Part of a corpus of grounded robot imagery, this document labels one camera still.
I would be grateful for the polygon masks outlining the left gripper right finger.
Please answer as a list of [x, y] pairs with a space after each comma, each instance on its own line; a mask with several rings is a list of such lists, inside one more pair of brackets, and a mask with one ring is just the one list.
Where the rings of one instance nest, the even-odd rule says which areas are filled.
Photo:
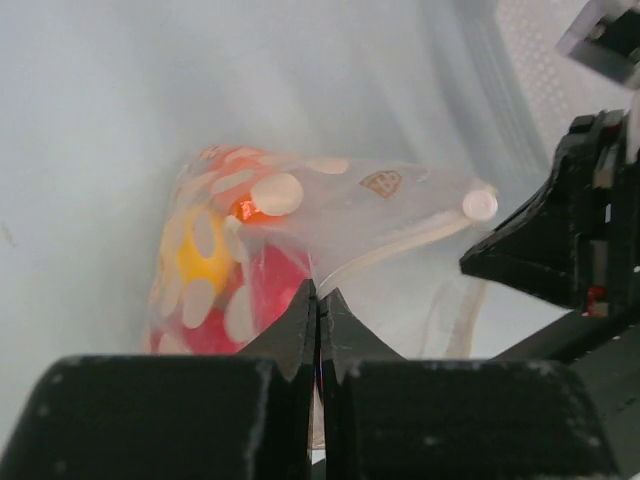
[[583, 382], [551, 361], [408, 360], [319, 305], [330, 479], [617, 479]]

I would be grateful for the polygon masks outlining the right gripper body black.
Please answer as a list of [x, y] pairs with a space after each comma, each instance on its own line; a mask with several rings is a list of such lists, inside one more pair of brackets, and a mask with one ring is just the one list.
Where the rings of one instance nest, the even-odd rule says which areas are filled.
[[627, 161], [630, 114], [602, 111], [569, 165], [573, 294], [590, 317], [639, 303], [639, 163]]

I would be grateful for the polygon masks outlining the clear polka dot zip bag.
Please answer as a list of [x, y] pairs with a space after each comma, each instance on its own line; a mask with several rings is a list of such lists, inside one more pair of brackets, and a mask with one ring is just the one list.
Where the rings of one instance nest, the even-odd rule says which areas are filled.
[[[199, 325], [240, 265], [266, 245], [307, 253], [319, 299], [339, 292], [352, 314], [406, 358], [466, 358], [486, 284], [460, 272], [463, 252], [488, 230], [498, 193], [472, 174], [392, 160], [290, 157], [251, 189], [266, 215], [241, 222], [220, 213], [198, 157], [180, 173], [159, 245], [149, 334], [180, 314]], [[234, 264], [225, 288], [186, 283], [175, 254], [177, 219], [192, 208], [223, 218]]]

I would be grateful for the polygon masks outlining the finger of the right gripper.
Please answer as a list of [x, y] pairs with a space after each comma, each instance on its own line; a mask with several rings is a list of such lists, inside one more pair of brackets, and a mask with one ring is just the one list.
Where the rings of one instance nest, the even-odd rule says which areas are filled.
[[575, 310], [576, 159], [555, 159], [547, 181], [459, 260], [463, 274]]

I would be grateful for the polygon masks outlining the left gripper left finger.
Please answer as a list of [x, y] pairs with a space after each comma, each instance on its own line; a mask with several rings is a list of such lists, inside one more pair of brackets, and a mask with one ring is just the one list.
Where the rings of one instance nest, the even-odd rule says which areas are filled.
[[5, 479], [307, 479], [317, 297], [234, 355], [85, 355], [35, 384]]

